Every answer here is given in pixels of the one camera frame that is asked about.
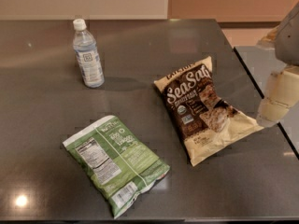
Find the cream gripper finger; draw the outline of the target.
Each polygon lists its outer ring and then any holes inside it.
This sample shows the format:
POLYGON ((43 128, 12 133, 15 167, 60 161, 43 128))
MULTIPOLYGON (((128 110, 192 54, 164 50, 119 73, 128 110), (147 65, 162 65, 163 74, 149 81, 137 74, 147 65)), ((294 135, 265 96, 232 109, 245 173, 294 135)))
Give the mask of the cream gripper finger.
POLYGON ((281 71, 273 71, 266 83, 257 122, 272 127, 280 122, 289 110, 299 102, 299 66, 286 65, 281 71))

